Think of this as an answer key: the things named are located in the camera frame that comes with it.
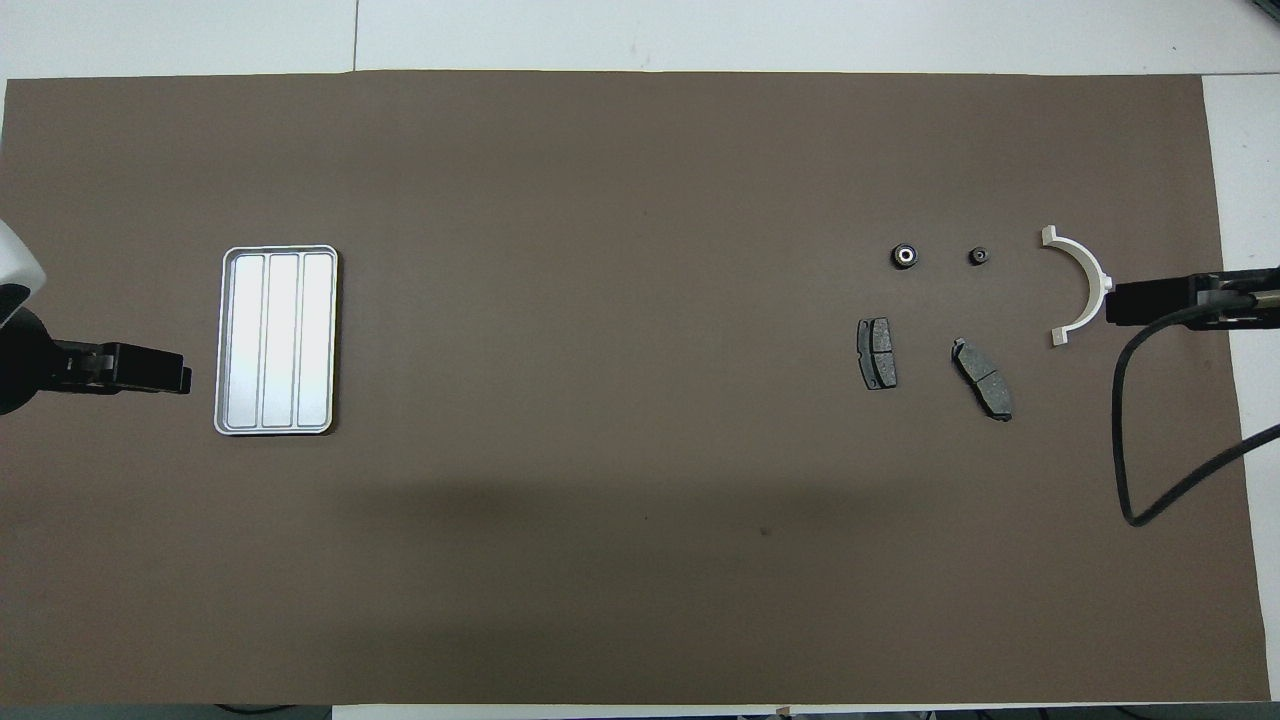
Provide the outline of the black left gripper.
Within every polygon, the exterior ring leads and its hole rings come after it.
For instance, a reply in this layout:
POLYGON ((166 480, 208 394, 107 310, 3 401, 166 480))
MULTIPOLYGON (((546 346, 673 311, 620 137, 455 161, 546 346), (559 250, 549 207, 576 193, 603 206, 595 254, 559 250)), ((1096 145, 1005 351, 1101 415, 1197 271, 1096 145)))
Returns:
POLYGON ((1 331, 1 414, 40 392, 188 395, 193 373, 180 354, 138 345, 52 338, 38 316, 18 309, 1 331))

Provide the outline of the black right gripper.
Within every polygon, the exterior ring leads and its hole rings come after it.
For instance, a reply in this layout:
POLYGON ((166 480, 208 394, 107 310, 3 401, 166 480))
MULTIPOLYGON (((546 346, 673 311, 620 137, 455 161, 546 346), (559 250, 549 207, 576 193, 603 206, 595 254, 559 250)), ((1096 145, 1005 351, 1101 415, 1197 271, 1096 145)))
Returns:
POLYGON ((1167 314, 1235 296, 1262 297, 1248 309, 1220 311, 1184 322, 1190 331, 1271 331, 1279 328, 1279 270, 1210 272, 1108 287, 1105 320, 1112 325, 1148 325, 1167 314))

